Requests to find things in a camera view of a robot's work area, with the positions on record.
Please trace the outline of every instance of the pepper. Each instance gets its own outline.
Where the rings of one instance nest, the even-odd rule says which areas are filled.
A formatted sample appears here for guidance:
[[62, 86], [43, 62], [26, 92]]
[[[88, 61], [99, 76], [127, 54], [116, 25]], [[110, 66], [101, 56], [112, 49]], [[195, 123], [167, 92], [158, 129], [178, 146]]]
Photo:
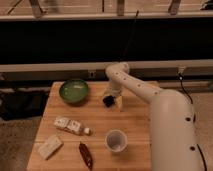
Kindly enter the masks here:
[[81, 156], [86, 164], [86, 166], [92, 170], [92, 166], [93, 166], [93, 160], [92, 160], [92, 155], [89, 152], [89, 149], [87, 148], [86, 144], [80, 142], [79, 144], [79, 150], [81, 153]]

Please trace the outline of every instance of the black cable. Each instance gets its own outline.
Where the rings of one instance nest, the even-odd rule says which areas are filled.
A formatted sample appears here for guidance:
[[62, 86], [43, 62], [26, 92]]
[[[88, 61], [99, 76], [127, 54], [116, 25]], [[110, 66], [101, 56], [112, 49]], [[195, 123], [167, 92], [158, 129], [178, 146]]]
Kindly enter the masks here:
[[201, 158], [202, 158], [202, 161], [203, 161], [204, 171], [207, 171], [206, 160], [205, 160], [203, 152], [202, 152], [202, 150], [201, 150], [201, 148], [200, 148], [200, 146], [198, 144], [197, 144], [197, 148], [198, 148], [198, 150], [200, 152], [200, 155], [201, 155]]
[[130, 47], [130, 45], [132, 43], [132, 40], [133, 40], [133, 37], [134, 37], [134, 34], [135, 34], [135, 26], [136, 26], [136, 22], [137, 22], [137, 19], [138, 19], [138, 15], [139, 15], [139, 10], [137, 10], [137, 12], [135, 14], [135, 19], [134, 19], [134, 22], [133, 22], [133, 25], [132, 25], [132, 30], [131, 30], [128, 42], [127, 42], [127, 44], [125, 46], [125, 49], [124, 49], [124, 52], [123, 52], [123, 57], [126, 56], [127, 51], [128, 51], [128, 49], [129, 49], [129, 47]]
[[181, 88], [182, 88], [183, 92], [184, 92], [184, 93], [187, 95], [187, 97], [190, 99], [191, 104], [193, 104], [193, 99], [192, 99], [192, 97], [189, 95], [189, 93], [185, 90], [185, 88], [184, 88], [184, 86], [183, 86], [183, 76], [182, 76], [182, 74], [179, 73], [178, 76], [179, 76], [180, 85], [181, 85]]

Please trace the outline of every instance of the paper cup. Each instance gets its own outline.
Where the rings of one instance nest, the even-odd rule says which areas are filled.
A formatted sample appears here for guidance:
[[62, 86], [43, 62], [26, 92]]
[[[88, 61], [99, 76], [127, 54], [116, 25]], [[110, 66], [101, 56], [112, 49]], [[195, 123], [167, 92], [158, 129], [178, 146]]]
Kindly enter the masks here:
[[121, 130], [111, 130], [106, 135], [105, 143], [110, 151], [119, 153], [127, 146], [127, 136]]

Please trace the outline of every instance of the bowl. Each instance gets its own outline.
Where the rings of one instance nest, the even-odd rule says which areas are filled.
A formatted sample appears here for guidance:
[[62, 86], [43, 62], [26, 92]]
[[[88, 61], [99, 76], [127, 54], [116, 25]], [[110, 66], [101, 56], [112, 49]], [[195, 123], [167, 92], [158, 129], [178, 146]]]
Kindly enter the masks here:
[[76, 104], [83, 101], [89, 93], [88, 84], [82, 79], [71, 79], [65, 81], [60, 89], [60, 97], [66, 102]]

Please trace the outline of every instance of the gray floor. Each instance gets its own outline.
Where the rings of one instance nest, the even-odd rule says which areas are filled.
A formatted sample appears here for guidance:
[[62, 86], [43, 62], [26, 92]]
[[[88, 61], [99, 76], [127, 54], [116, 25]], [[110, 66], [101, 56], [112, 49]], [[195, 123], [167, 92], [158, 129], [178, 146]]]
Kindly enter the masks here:
[[[197, 114], [198, 143], [213, 171], [213, 93], [192, 93]], [[0, 171], [24, 171], [31, 152], [40, 117], [0, 121]]]
[[0, 121], [0, 171], [24, 171], [40, 117]]

